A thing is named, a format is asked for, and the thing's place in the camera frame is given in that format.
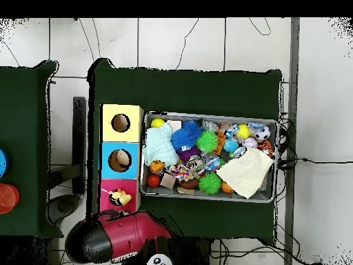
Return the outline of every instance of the stacked cubes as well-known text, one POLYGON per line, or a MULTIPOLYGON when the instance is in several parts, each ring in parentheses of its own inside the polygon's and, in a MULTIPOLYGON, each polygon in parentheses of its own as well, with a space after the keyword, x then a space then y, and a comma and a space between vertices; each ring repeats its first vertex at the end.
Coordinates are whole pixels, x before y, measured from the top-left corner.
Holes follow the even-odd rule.
POLYGON ((103 104, 101 129, 100 211, 115 209, 134 213, 140 205, 139 166, 141 158, 141 123, 139 106, 103 104), (131 200, 123 206, 113 204, 109 193, 121 189, 131 200))

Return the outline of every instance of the blue box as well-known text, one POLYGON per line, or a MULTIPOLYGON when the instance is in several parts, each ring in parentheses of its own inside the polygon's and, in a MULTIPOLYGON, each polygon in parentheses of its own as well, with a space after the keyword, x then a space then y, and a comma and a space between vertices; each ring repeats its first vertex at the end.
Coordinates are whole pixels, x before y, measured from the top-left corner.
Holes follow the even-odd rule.
POLYGON ((136 179, 139 172, 139 144, 125 142, 103 142, 102 143, 102 179, 136 179), (124 150, 130 155, 130 167, 123 171, 117 172, 109 166, 109 156, 115 150, 124 150))

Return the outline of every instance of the yellow ball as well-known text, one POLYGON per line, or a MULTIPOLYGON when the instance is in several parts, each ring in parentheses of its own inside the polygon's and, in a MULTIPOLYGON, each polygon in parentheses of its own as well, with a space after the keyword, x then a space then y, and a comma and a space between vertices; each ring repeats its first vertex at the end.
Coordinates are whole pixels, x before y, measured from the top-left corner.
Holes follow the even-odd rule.
POLYGON ((235 132, 238 138, 247 139, 250 136, 249 128, 245 124, 239 125, 239 130, 235 132))
POLYGON ((161 118, 156 118, 152 120, 151 127, 158 128, 161 127, 163 124, 164 120, 162 120, 161 118))

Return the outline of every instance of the yellow toy chick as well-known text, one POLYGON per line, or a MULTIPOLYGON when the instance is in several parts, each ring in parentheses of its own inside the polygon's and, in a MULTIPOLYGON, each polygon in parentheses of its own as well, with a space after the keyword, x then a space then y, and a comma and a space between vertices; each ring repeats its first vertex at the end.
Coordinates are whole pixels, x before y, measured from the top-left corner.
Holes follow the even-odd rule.
POLYGON ((131 200, 131 196, 119 188, 109 192, 109 200, 115 206, 125 206, 131 200))

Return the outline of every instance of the pink box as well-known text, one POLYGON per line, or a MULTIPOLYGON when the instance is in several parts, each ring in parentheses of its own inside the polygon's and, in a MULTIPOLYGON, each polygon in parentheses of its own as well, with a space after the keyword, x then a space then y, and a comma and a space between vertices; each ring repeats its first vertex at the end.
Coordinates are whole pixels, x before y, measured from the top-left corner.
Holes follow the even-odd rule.
POLYGON ((140 193, 139 193, 139 183, 136 179, 102 179, 101 180, 101 198, 100 211, 106 209, 114 209, 117 211, 125 211, 127 213, 135 213, 140 206, 140 193), (126 194, 131 196, 131 200, 125 206, 115 206, 109 201, 108 192, 120 188, 125 191, 126 194))

